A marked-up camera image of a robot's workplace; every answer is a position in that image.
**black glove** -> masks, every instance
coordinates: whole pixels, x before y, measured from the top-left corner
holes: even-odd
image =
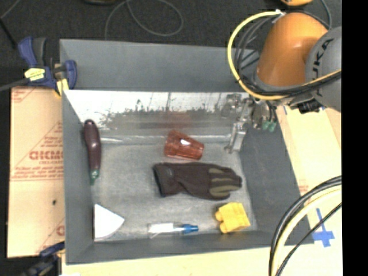
[[[227,167],[206,163],[159,163],[153,166],[162,197],[189,193],[208,200],[225,200],[242,186],[241,177]]]

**red plastic cup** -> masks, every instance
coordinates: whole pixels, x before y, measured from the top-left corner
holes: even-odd
[[[200,159],[204,150],[200,143],[186,134],[176,130],[168,133],[164,154],[172,158]]]

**cardboard sheet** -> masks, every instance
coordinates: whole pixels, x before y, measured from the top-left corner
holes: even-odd
[[[11,91],[7,256],[33,256],[64,240],[61,98],[40,87]]]

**gray bin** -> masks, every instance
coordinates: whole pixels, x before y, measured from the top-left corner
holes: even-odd
[[[300,192],[279,126],[273,133],[249,129],[240,152],[223,150],[234,121],[234,116],[220,116],[226,95],[247,96],[234,83],[224,48],[61,40],[60,60],[67,59],[78,65],[75,90],[63,96],[67,263],[270,245],[279,220]],[[221,101],[214,108],[216,97]],[[98,121],[103,138],[101,176],[94,186],[89,184],[82,136],[86,118]],[[176,162],[163,155],[165,136],[173,128],[202,141],[200,161],[231,167],[244,187],[220,202],[185,194],[161,198],[151,167]],[[214,213],[229,201],[243,203],[251,226],[223,235]],[[121,229],[102,242],[93,236],[95,203],[125,218]],[[197,224],[200,230],[148,238],[147,224],[162,221]],[[296,243],[308,229],[305,219],[289,243]]]

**yellow cable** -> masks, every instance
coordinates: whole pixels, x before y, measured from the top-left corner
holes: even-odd
[[[339,195],[342,193],[342,187],[338,186],[337,189],[331,190],[327,193],[322,194],[321,196],[315,198],[312,202],[310,202],[309,204],[307,204],[305,207],[303,207],[292,219],[291,221],[288,223],[288,225],[285,227],[285,229],[282,232],[282,235],[279,238],[279,242],[275,248],[275,253],[274,253],[274,258],[273,258],[273,262],[272,262],[272,271],[271,271],[271,275],[275,276],[277,273],[277,270],[279,268],[280,265],[280,249],[284,246],[286,240],[288,239],[289,235],[291,234],[291,232],[294,230],[295,226],[300,222],[301,219],[304,218],[305,215],[308,214],[308,212],[312,209],[315,208],[318,204],[320,204],[321,202],[334,197],[336,195]]]
[[[229,39],[229,43],[228,43],[228,47],[227,47],[227,58],[228,58],[228,62],[229,62],[229,66],[230,66],[230,70],[232,71],[236,81],[239,83],[239,85],[249,94],[249,95],[252,95],[253,97],[255,98],[258,98],[258,99],[263,99],[263,100],[279,100],[279,99],[283,99],[283,98],[286,98],[288,95],[278,95],[278,94],[275,94],[275,95],[261,95],[261,94],[258,94],[254,91],[252,91],[251,89],[249,89],[244,83],[243,81],[240,79],[240,76],[239,74],[237,73],[236,71],[236,68],[234,66],[234,63],[233,63],[233,60],[232,60],[232,46],[233,46],[233,43],[234,43],[234,40],[235,40],[235,37],[237,36],[237,34],[240,32],[240,30],[245,27],[249,22],[253,21],[253,20],[256,20],[258,18],[261,18],[261,17],[265,17],[265,16],[277,16],[277,15],[282,15],[282,12],[280,10],[276,10],[276,11],[267,11],[267,12],[262,12],[262,13],[258,13],[258,14],[254,14],[253,16],[251,17],[248,17],[246,20],[244,20],[243,22],[241,22],[237,27],[236,29],[233,31],[233,33],[231,34],[231,37]],[[329,77],[329,76],[333,76],[337,73],[341,72],[341,69],[337,70],[337,71],[334,71],[330,74],[327,74],[327,75],[324,75],[320,78],[317,78],[317,79],[314,79],[308,83],[304,83],[302,85],[300,85],[301,87],[302,86],[308,86],[310,84],[313,84],[313,83],[316,83],[316,82],[319,82],[319,81],[322,81],[324,80],[325,78]]]

